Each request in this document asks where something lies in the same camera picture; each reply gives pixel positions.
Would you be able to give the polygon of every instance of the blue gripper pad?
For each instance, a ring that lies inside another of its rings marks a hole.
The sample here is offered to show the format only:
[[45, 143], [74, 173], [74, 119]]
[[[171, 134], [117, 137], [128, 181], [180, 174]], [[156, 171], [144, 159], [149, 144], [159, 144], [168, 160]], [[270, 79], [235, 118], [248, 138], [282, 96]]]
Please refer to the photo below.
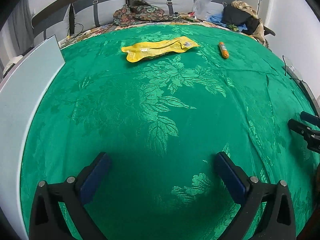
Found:
[[308, 123], [311, 123], [313, 125], [316, 125], [320, 128], [320, 118], [318, 116], [314, 116], [312, 114], [309, 114], [305, 111], [302, 111], [300, 113], [300, 118]]
[[226, 185], [233, 201], [237, 204], [243, 205], [246, 200], [246, 187], [234, 171], [234, 168], [237, 166], [235, 166], [230, 159], [229, 164], [223, 155], [229, 159], [225, 152], [218, 153], [214, 159], [215, 172], [217, 172], [219, 177]]
[[85, 205], [92, 201], [96, 190], [104, 176], [108, 173], [111, 166], [111, 159], [105, 153], [98, 161], [92, 172], [87, 176], [86, 180], [80, 188], [80, 201]]

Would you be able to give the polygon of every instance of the white panel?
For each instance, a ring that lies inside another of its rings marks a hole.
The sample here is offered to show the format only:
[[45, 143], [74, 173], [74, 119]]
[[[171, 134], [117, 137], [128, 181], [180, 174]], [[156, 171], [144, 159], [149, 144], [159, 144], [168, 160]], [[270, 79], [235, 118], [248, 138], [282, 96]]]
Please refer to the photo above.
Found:
[[315, 98], [320, 95], [320, 22], [305, 0], [270, 0], [265, 25], [270, 49], [288, 57], [308, 83]]
[[22, 240], [28, 239], [20, 201], [24, 146], [41, 99], [64, 64], [52, 37], [18, 62], [0, 84], [0, 206]]

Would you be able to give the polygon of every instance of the bed sheet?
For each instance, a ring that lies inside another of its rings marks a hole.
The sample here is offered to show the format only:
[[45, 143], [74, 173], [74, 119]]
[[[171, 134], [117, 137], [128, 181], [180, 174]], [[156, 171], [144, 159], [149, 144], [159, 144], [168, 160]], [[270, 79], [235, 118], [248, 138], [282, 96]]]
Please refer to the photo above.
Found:
[[[201, 46], [137, 63], [121, 52], [179, 36]], [[268, 49], [219, 28], [151, 24], [92, 37], [62, 53], [66, 64], [26, 141], [21, 206], [27, 228], [38, 181], [62, 182], [105, 151], [112, 169], [85, 208], [108, 239], [217, 239], [239, 209], [210, 167], [222, 150], [249, 176], [286, 180], [297, 233], [303, 228], [312, 212], [318, 154], [287, 122], [312, 109]]]

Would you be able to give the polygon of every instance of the gray curtain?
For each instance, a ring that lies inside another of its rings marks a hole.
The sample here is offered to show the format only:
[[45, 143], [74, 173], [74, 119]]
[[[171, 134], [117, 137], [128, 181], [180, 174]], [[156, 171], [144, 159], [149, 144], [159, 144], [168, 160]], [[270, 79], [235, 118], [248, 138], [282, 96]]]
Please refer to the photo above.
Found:
[[29, 0], [20, 0], [8, 18], [10, 36], [18, 55], [33, 46], [31, 19]]
[[4, 65], [2, 63], [2, 60], [0, 59], [0, 81], [3, 79], [3, 70], [4, 70]]

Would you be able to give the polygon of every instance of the yellow snack bag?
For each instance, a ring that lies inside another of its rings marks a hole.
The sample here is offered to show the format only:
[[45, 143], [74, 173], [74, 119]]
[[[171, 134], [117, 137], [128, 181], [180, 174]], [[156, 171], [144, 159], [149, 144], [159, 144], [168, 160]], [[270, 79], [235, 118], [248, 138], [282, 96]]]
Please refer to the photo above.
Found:
[[121, 51], [128, 53], [127, 61], [137, 62], [143, 58], [159, 57], [168, 52], [182, 53], [192, 47], [199, 47], [196, 42], [186, 36], [174, 38], [171, 41], [140, 42], [132, 46], [122, 47]]

